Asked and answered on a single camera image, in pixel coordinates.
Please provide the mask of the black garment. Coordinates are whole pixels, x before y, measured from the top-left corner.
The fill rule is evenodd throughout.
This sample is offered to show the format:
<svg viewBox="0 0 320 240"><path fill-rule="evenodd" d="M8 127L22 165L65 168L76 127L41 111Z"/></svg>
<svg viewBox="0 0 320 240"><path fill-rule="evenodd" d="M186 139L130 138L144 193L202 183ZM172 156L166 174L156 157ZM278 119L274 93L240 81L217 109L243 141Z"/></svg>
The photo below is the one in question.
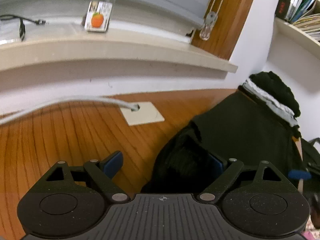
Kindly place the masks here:
<svg viewBox="0 0 320 240"><path fill-rule="evenodd" d="M248 168L266 160L288 176L304 168L295 136L267 106L237 91L192 118L166 143L142 192L197 195L222 174L231 158Z"/></svg>

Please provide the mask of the folded grey patterned cloth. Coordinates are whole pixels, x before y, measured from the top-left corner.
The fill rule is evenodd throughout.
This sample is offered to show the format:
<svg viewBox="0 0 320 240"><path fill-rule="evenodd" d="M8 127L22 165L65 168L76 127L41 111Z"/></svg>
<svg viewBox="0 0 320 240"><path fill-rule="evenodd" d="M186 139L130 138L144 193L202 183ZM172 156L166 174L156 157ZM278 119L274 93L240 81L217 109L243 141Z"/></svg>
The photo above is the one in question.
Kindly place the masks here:
<svg viewBox="0 0 320 240"><path fill-rule="evenodd" d="M277 116L285 120L289 123L291 127L298 126L298 122L294 117L294 112L289 107L280 103L277 99L275 99L272 95L268 94L268 92L259 88L250 78L248 78L242 86L244 89L251 94L255 95L257 98L262 100L269 109L275 113Z"/></svg>

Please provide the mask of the white desk grommet plate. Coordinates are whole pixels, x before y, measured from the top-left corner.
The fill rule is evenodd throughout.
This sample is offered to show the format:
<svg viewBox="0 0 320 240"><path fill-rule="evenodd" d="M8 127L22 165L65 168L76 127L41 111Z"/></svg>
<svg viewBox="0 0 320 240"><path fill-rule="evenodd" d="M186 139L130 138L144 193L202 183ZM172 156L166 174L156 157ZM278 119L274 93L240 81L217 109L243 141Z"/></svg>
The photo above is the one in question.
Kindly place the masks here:
<svg viewBox="0 0 320 240"><path fill-rule="evenodd" d="M133 111L121 107L120 110L129 126L163 122L165 119L151 102L138 102L139 109Z"/></svg>

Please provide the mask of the folded black cloth on stack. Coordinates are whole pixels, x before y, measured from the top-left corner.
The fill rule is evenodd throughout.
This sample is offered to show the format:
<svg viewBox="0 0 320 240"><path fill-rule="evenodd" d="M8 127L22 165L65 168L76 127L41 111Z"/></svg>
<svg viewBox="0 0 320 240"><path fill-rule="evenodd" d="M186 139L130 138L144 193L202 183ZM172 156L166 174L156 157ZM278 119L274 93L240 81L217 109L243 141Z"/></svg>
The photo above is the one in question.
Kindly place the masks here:
<svg viewBox="0 0 320 240"><path fill-rule="evenodd" d="M294 112L294 117L301 115L300 106L290 87L272 71L251 74L250 80L259 88L273 96L279 103L289 107Z"/></svg>

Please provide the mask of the white bookshelf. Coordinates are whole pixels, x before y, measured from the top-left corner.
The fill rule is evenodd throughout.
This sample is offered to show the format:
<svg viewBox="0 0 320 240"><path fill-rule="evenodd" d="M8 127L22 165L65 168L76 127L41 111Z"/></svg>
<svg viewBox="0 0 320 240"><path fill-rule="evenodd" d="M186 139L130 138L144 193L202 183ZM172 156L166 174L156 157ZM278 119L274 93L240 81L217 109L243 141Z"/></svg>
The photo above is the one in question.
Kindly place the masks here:
<svg viewBox="0 0 320 240"><path fill-rule="evenodd" d="M319 59L292 39L280 34L274 20L278 0L263 0L270 45L264 71L271 70L291 88L319 93Z"/></svg>

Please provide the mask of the white window sill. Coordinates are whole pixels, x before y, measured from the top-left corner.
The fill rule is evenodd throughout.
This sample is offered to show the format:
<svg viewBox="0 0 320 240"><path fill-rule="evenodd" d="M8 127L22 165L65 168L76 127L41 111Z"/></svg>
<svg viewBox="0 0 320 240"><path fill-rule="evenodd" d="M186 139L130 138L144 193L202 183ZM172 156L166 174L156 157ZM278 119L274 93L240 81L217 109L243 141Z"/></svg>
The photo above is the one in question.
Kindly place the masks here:
<svg viewBox="0 0 320 240"><path fill-rule="evenodd" d="M184 64L236 73L237 66L192 46L187 37L139 24L113 22L106 33L86 32L70 18L43 26L26 24L20 41L16 23L1 25L1 70L36 64L131 60Z"/></svg>

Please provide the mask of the clear jar with orange label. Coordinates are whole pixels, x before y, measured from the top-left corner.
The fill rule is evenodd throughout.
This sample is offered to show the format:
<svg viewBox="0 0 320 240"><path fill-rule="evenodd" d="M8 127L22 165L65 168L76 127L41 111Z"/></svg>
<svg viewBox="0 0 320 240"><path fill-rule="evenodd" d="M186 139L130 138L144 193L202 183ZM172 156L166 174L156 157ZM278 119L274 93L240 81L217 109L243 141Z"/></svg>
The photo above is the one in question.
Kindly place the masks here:
<svg viewBox="0 0 320 240"><path fill-rule="evenodd" d="M112 9L116 0L89 0L84 29L95 33L108 30Z"/></svg>

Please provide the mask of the books on shelf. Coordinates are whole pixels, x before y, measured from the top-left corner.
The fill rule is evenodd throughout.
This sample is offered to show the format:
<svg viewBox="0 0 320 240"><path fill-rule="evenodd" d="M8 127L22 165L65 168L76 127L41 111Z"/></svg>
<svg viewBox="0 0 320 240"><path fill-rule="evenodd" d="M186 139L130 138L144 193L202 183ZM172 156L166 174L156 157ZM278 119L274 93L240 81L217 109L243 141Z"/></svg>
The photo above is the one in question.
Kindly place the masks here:
<svg viewBox="0 0 320 240"><path fill-rule="evenodd" d="M319 41L319 0L278 0L275 17Z"/></svg>

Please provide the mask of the brown wooden window frame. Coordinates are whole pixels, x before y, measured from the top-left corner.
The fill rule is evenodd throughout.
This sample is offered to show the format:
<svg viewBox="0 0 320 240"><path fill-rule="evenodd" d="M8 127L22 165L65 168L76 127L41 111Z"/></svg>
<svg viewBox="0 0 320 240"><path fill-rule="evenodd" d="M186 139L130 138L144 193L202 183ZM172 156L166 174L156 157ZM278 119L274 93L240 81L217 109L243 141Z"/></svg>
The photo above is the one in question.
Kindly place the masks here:
<svg viewBox="0 0 320 240"><path fill-rule="evenodd" d="M200 30L193 34L191 44L219 58L228 60L240 37L253 0L210 0L204 15L215 12L217 20L209 29L208 40L200 38Z"/></svg>

